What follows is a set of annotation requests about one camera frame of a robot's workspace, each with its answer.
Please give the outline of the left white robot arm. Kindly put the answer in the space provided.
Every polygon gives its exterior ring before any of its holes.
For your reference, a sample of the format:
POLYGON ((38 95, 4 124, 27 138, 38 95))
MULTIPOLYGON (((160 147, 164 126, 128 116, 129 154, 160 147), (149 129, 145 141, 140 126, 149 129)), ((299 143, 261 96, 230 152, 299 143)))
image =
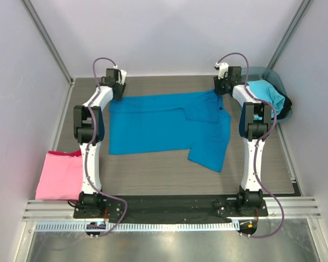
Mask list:
POLYGON ((106 69, 97 81, 94 94, 73 109, 74 138, 79 144, 83 161, 81 192, 74 206, 74 218, 99 218, 106 211, 99 176, 99 152, 105 136, 103 110, 112 100, 121 100, 127 72, 117 66, 106 69))

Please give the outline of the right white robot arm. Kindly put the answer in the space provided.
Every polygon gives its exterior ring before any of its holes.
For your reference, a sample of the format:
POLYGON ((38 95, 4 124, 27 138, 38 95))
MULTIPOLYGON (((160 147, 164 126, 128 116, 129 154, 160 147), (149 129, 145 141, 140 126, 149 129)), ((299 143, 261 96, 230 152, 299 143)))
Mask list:
POLYGON ((272 104, 257 97, 248 80, 242 81, 242 68, 227 63, 215 64, 218 75, 213 78, 218 95, 229 94, 242 108, 239 135, 244 145, 244 171, 235 200, 214 202, 219 217, 268 216, 261 185, 261 163, 265 140, 275 126, 277 114, 272 104))

